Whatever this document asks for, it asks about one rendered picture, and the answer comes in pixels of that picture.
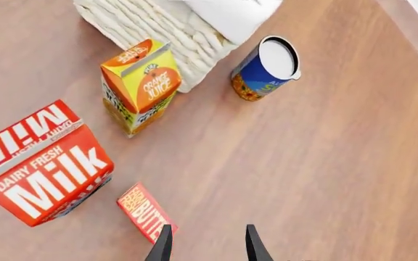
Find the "orange juice carton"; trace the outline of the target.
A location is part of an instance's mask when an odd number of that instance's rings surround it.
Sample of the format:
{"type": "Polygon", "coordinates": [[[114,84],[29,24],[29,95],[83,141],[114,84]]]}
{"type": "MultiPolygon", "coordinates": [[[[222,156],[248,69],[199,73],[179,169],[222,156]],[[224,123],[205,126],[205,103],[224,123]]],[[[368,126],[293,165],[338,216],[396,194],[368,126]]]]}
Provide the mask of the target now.
{"type": "Polygon", "coordinates": [[[129,138],[163,115],[181,85],[169,43],[148,38],[100,66],[103,104],[129,138]]]}

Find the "blue soup tin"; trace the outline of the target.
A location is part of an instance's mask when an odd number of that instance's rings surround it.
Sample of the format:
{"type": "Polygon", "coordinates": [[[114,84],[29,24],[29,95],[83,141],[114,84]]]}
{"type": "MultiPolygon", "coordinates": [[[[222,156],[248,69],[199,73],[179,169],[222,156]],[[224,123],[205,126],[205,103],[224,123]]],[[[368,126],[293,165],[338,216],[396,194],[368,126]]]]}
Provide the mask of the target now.
{"type": "Polygon", "coordinates": [[[301,77],[295,47],[281,36],[266,36],[230,75],[235,93],[256,102],[290,80],[301,77]]]}

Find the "white woven basket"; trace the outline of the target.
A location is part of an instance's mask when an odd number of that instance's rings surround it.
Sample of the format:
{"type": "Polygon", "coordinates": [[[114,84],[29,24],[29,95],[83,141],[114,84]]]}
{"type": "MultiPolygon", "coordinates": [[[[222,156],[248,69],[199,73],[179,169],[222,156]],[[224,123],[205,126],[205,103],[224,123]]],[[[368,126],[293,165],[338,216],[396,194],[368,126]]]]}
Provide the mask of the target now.
{"type": "Polygon", "coordinates": [[[228,41],[182,1],[73,0],[82,18],[121,49],[152,38],[170,43],[189,93],[238,45],[228,41]]]}

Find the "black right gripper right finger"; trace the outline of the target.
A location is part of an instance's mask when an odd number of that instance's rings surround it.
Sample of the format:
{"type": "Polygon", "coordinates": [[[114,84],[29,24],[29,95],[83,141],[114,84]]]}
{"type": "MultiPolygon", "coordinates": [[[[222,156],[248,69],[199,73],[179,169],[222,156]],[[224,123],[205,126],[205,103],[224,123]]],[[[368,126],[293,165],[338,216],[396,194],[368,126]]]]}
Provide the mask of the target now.
{"type": "Polygon", "coordinates": [[[246,225],[245,246],[248,261],[273,261],[253,224],[246,225]]]}

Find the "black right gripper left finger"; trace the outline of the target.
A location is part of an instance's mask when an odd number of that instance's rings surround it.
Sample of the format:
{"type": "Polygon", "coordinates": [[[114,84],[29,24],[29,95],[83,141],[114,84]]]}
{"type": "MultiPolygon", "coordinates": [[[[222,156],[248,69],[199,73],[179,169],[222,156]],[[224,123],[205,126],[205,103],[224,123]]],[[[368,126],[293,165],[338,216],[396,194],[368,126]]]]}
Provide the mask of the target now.
{"type": "Polygon", "coordinates": [[[157,241],[144,261],[170,261],[172,245],[172,227],[166,224],[163,226],[157,241]]]}

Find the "red butter box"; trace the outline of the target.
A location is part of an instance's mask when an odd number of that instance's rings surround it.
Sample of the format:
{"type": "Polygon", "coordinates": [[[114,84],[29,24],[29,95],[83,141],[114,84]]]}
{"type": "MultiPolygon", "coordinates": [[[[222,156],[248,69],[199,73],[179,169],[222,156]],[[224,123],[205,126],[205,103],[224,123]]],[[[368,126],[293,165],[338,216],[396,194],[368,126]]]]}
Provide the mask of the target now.
{"type": "Polygon", "coordinates": [[[156,243],[164,225],[171,225],[172,234],[178,226],[141,182],[134,184],[117,200],[117,204],[138,230],[153,244],[156,243]]]}

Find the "red milk carton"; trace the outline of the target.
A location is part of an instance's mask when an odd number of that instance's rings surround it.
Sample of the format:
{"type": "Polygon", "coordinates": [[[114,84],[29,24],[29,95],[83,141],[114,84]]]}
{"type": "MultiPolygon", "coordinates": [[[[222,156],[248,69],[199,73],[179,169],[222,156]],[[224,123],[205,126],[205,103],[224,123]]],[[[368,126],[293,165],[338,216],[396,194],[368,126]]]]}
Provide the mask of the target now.
{"type": "Polygon", "coordinates": [[[0,131],[0,206],[30,227],[68,214],[113,170],[89,127],[60,99],[0,131]]]}

